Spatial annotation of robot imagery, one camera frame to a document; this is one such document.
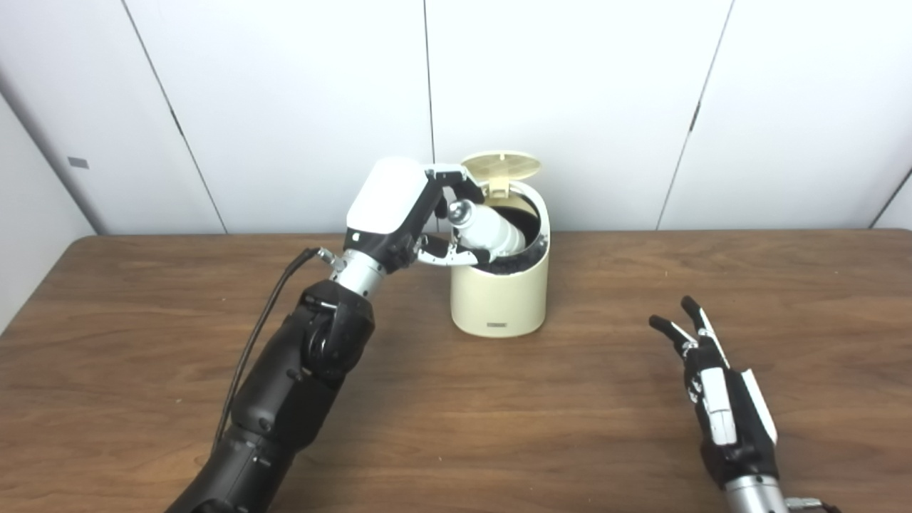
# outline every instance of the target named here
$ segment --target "open lid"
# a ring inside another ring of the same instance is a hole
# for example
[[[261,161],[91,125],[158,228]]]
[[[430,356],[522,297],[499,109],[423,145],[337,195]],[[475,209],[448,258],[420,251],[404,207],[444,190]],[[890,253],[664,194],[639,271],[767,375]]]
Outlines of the open lid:
[[[542,163],[528,153],[481,152],[469,155],[462,165],[476,180],[488,182],[491,197],[510,194],[510,181],[528,178],[542,169]]]

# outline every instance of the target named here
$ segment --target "white wall panel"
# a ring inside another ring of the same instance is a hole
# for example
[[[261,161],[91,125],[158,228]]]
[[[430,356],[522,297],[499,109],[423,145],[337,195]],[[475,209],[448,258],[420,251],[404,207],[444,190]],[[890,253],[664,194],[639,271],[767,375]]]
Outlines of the white wall panel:
[[[906,180],[893,201],[877,219],[875,228],[905,228],[912,230],[912,180]]]
[[[434,0],[438,162],[518,150],[556,229],[654,229],[728,0]]]
[[[0,332],[67,246],[94,233],[0,96]]]
[[[127,5],[229,232],[341,231],[374,161],[430,162],[420,0]]]
[[[869,226],[912,167],[910,20],[736,0],[660,227]]]
[[[120,2],[0,2],[0,88],[99,229],[222,232]]]

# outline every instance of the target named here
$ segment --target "black cable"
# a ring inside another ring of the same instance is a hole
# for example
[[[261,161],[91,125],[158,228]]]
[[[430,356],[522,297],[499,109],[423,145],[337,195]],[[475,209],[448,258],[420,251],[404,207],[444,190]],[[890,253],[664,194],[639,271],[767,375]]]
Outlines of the black cable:
[[[291,275],[293,275],[307,260],[313,258],[318,251],[319,248],[307,248],[292,260],[291,263],[288,264],[288,267],[285,268],[285,272],[282,273],[278,282],[276,282],[273,293],[270,294],[269,299],[266,300],[266,305],[263,307],[263,313],[260,314],[260,319],[256,321],[254,330],[251,331],[250,338],[247,339],[247,344],[244,346],[244,350],[241,351],[241,359],[237,362],[237,367],[234,368],[234,377],[231,379],[231,386],[228,387],[228,394],[225,396],[225,403],[224,406],[222,406],[222,416],[219,418],[219,426],[216,428],[215,437],[212,440],[213,453],[215,452],[215,447],[222,441],[222,433],[225,430],[225,426],[228,424],[228,417],[231,414],[231,405],[234,401],[234,396],[237,394],[238,385],[241,383],[241,376],[244,375],[244,367],[247,366],[247,360],[250,359],[250,352],[254,349],[256,339],[260,336],[260,331],[263,329],[266,319],[269,318],[269,313],[273,311],[275,301],[279,298],[279,294],[282,292],[285,282],[288,281]]]

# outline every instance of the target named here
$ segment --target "wooden table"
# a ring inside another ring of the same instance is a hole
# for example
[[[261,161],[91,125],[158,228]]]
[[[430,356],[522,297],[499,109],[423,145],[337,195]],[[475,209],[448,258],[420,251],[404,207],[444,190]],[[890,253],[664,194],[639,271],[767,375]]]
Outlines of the wooden table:
[[[281,270],[340,241],[76,242],[0,339],[0,509],[164,510],[208,455]],[[276,312],[326,274],[305,266]],[[787,494],[912,509],[912,233],[557,234],[548,319],[513,340],[457,330],[448,275],[386,280],[364,358],[273,511],[726,511],[681,363],[647,326],[687,320],[685,294],[756,371]]]

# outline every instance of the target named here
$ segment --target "cable connector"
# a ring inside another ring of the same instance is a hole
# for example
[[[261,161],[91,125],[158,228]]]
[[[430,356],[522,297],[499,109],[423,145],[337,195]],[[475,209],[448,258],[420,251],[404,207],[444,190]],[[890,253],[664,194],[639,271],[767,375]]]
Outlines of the cable connector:
[[[823,508],[824,502],[819,498],[813,497],[788,497],[785,499],[785,506],[789,511],[801,511],[803,509]]]
[[[326,262],[327,265],[333,268],[337,273],[342,272],[346,267],[345,260],[336,256],[332,251],[329,251],[325,247],[321,247],[316,251],[316,254],[320,257],[320,260]]]

